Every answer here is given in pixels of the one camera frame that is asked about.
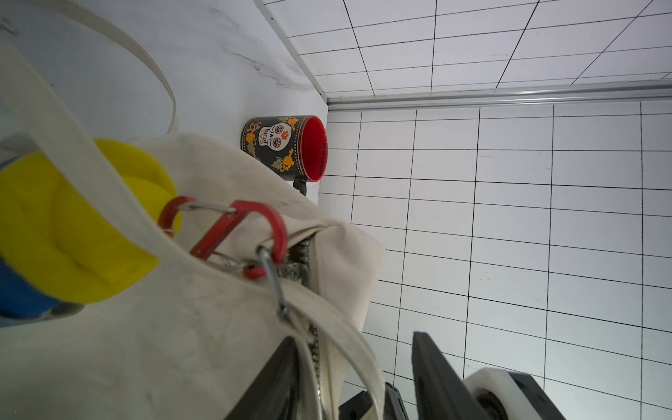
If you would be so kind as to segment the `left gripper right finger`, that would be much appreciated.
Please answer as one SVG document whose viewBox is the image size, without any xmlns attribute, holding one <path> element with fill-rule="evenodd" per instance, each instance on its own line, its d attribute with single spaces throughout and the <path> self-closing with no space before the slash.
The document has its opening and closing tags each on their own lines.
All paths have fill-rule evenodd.
<svg viewBox="0 0 672 420">
<path fill-rule="evenodd" d="M 427 332 L 414 332 L 411 355 L 419 419 L 474 419 L 474 401 Z"/>
</svg>

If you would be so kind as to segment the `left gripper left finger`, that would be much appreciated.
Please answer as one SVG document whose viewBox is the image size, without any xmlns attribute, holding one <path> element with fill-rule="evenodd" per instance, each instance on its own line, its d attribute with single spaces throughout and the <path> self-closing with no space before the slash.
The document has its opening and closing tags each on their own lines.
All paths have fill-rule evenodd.
<svg viewBox="0 0 672 420">
<path fill-rule="evenodd" d="M 299 385 L 299 350 L 286 337 L 225 419 L 296 419 Z"/>
</svg>

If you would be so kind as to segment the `cream canvas shoulder bag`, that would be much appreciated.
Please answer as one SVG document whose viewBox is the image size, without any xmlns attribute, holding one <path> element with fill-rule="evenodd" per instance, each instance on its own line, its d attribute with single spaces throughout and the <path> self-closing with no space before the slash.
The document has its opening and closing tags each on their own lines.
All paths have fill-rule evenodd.
<svg viewBox="0 0 672 420">
<path fill-rule="evenodd" d="M 181 132 L 154 138 L 88 133 L 59 98 L 45 68 L 90 73 L 58 24 L 73 20 L 154 60 L 127 33 L 71 1 L 5 1 L 18 38 L 1 38 L 3 161 L 42 152 L 122 236 L 159 266 L 114 297 L 59 318 L 1 324 L 4 419 L 225 419 L 286 337 L 299 350 L 300 419 L 339 415 L 342 383 L 355 372 L 369 392 L 365 418 L 384 414 L 385 380 L 362 336 L 384 248 L 334 219 L 269 168 L 228 142 Z M 180 212 L 168 236 L 158 220 L 174 198 L 228 208 L 275 208 L 289 249 L 271 267 L 271 227 L 249 215 L 206 261 L 189 251 L 221 213 Z"/>
</svg>

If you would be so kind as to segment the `red carabiner clip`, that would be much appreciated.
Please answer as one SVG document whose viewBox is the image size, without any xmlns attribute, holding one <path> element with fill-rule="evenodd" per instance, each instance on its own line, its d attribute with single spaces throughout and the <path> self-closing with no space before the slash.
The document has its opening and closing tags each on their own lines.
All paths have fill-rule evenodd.
<svg viewBox="0 0 672 420">
<path fill-rule="evenodd" d="M 157 223 L 168 236 L 175 235 L 173 224 L 180 212 L 194 209 L 207 209 L 219 212 L 222 216 L 213 224 L 206 234 L 194 245 L 189 253 L 202 261 L 208 260 L 215 250 L 227 239 L 249 215 L 259 214 L 271 227 L 273 248 L 271 252 L 271 267 L 276 268 L 285 260 L 289 249 L 289 233 L 285 221 L 278 211 L 270 205 L 252 202 L 235 201 L 228 208 L 205 204 L 196 201 L 193 197 L 180 196 L 169 201 L 159 215 Z"/>
</svg>

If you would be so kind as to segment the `yellow blue plush keychain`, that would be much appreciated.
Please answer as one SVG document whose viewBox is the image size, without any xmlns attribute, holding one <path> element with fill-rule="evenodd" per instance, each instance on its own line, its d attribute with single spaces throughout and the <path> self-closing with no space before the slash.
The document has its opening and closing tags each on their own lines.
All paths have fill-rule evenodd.
<svg viewBox="0 0 672 420">
<path fill-rule="evenodd" d="M 1 164 L 1 324 L 77 313 L 130 288 L 159 259 L 122 236 L 42 152 Z"/>
</svg>

